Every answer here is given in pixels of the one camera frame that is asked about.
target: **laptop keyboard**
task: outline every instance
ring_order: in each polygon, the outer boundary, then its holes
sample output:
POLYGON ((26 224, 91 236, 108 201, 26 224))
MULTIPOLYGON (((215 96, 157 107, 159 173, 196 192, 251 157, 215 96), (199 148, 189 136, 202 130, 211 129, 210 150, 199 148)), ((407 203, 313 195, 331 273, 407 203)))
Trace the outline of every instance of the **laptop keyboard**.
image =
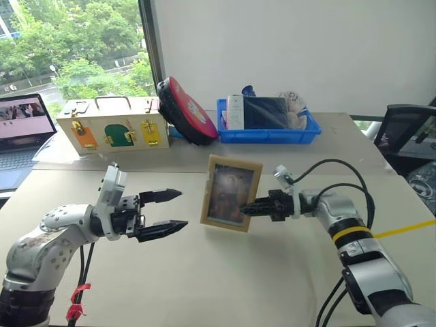
POLYGON ((24 168, 33 166, 32 158, 35 151, 13 152, 0 154, 0 170, 24 168))

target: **laptop screen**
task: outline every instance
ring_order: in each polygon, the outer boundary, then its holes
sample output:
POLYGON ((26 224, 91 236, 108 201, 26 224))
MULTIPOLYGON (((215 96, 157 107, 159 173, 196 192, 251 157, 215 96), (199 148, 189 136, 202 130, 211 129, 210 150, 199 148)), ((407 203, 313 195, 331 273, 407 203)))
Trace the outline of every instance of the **laptop screen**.
POLYGON ((42 145, 55 132, 39 95, 0 99, 0 150, 42 145))

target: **laptop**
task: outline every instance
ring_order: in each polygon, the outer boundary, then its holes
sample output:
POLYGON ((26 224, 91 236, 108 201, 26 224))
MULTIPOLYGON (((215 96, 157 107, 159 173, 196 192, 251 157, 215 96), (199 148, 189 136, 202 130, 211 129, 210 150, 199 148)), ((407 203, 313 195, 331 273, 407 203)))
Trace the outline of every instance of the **laptop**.
POLYGON ((0 191, 20 186, 33 156, 55 133, 39 94, 0 99, 0 191))

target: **framed picture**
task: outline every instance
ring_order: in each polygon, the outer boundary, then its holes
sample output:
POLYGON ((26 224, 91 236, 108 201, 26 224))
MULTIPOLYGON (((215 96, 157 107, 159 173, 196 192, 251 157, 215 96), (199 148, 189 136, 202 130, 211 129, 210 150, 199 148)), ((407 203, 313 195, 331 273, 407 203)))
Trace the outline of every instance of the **framed picture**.
POLYGON ((254 202, 262 164, 211 155, 200 223, 247 232, 250 216, 239 208, 254 202))

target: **red zip tie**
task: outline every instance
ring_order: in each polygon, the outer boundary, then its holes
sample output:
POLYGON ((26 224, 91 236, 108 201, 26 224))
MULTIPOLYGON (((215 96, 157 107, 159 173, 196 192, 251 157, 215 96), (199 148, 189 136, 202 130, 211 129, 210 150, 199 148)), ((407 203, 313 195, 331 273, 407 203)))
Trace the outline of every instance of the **red zip tie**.
POLYGON ((83 305, 81 303, 74 303, 74 300, 76 298, 76 295, 82 291, 89 290, 91 288, 91 284, 83 284, 76 288, 76 290, 73 293, 73 296, 71 297, 71 303, 72 305, 69 307, 66 320, 69 322, 70 320, 78 320, 81 315, 85 315, 83 311, 83 305))

